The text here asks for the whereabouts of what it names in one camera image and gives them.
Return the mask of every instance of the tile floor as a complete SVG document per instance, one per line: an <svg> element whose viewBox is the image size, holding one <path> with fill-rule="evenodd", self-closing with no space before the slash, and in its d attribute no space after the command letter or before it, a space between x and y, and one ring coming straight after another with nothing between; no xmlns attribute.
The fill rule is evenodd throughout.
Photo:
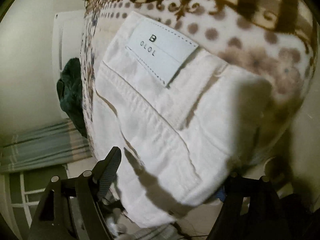
<svg viewBox="0 0 320 240"><path fill-rule="evenodd" d="M279 140L274 151L283 155L292 168L294 191L301 194L304 203L313 211L320 208L320 66L310 91L291 127ZM264 175L263 164L249 170L248 178L258 179ZM184 233L202 240L209 234L221 210L222 203L201 205L187 217L178 221ZM121 218L128 233L139 227L127 218Z"/></svg>

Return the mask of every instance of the white label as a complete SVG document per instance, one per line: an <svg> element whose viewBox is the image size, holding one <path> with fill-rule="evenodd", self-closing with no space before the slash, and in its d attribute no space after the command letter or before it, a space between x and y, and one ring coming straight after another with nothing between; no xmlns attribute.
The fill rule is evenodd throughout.
<svg viewBox="0 0 320 240"><path fill-rule="evenodd" d="M164 86L197 47L185 35L149 18L134 29L126 46Z"/></svg>

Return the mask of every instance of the folded white garment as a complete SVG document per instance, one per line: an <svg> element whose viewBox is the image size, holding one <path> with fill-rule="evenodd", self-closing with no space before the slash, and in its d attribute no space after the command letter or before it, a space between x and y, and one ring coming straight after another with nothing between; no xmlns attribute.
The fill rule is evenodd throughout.
<svg viewBox="0 0 320 240"><path fill-rule="evenodd" d="M140 227L186 215L251 159L271 85L198 48L167 87L125 48L144 19L132 12L96 73L95 154L123 151L117 188Z"/></svg>

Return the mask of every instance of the dark green cloth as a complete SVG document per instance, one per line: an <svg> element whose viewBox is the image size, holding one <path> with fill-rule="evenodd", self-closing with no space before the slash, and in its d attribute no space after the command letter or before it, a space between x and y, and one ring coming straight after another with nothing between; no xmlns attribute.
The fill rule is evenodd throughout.
<svg viewBox="0 0 320 240"><path fill-rule="evenodd" d="M82 81L79 59L70 59L60 77L57 82L60 107L67 113L81 135L87 138L82 111Z"/></svg>

